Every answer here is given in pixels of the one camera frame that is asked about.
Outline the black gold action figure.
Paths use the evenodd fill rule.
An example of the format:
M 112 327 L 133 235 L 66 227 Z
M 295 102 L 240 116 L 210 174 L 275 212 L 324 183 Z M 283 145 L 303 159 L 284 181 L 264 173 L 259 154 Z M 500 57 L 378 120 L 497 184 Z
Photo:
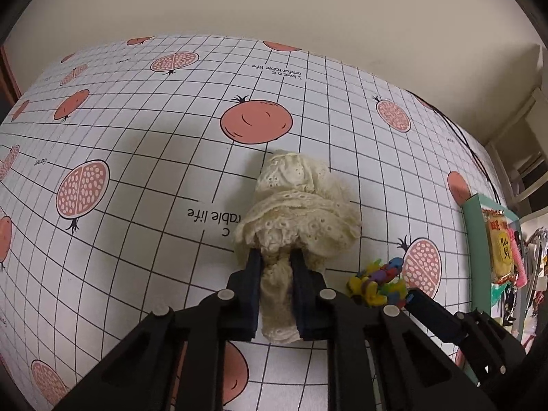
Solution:
M 518 298 L 518 287 L 512 283 L 507 284 L 502 295 L 502 325 L 504 327 L 511 326 L 515 321 L 514 310 L 516 306 L 516 298 Z

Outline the colourful block puzzle toy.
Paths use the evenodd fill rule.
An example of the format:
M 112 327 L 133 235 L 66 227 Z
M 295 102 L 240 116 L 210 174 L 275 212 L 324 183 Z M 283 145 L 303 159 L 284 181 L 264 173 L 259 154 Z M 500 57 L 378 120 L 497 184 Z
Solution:
M 378 259 L 348 279 L 347 293 L 356 304 L 369 308 L 394 305 L 402 309 L 408 295 L 408 288 L 400 276 L 402 268 L 400 257 L 384 264 Z

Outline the yellow rice cracker packet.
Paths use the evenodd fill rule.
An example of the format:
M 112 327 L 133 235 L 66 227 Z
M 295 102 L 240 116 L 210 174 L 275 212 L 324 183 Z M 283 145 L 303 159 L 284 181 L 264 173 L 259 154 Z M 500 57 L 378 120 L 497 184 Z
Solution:
M 515 280 L 518 271 L 511 250 L 510 222 L 501 210 L 482 210 L 488 237 L 491 281 L 501 285 Z

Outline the cream lace cloth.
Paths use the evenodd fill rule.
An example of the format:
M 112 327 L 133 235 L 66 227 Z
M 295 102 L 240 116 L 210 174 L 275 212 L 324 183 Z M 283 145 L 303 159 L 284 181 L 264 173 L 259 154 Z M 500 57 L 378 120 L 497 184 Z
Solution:
M 239 256 L 258 249 L 264 259 L 260 313 L 262 334 L 270 343 L 301 339 L 292 311 L 291 251 L 301 250 L 306 267 L 323 272 L 326 262 L 355 245 L 360 227 L 360 212 L 350 202 L 347 185 L 326 163 L 285 151 L 266 161 L 234 242 Z

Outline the teal white tray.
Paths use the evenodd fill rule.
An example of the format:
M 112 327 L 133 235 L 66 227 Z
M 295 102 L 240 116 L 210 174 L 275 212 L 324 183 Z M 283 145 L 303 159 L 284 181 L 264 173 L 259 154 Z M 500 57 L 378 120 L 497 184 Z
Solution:
M 482 194 L 463 203 L 470 251 L 472 307 L 488 313 L 522 344 L 531 325 L 543 241 L 523 233 L 518 216 Z

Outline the pomegranate grid tablecloth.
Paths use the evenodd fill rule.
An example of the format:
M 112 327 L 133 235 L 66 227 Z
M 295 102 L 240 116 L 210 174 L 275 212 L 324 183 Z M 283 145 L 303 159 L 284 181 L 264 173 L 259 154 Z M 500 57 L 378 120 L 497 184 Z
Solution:
M 488 153 L 410 92 L 337 60 L 157 35 L 54 61 L 1 125 L 1 359 L 50 410 L 154 305 L 194 306 L 237 270 L 233 232 L 278 150 L 329 165 L 364 216 L 337 289 L 402 239 L 439 249 L 436 298 L 472 305 L 458 173 L 502 195 Z

